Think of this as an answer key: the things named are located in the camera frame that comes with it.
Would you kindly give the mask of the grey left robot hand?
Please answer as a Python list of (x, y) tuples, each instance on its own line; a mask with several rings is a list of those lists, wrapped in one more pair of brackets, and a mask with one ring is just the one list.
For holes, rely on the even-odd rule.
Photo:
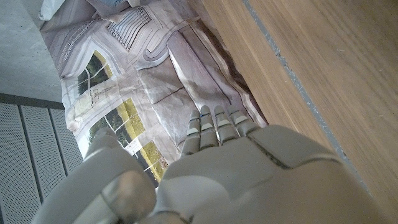
[(34, 223), (389, 223), (337, 153), (240, 110), (192, 112), (180, 159), (154, 185), (109, 128)]

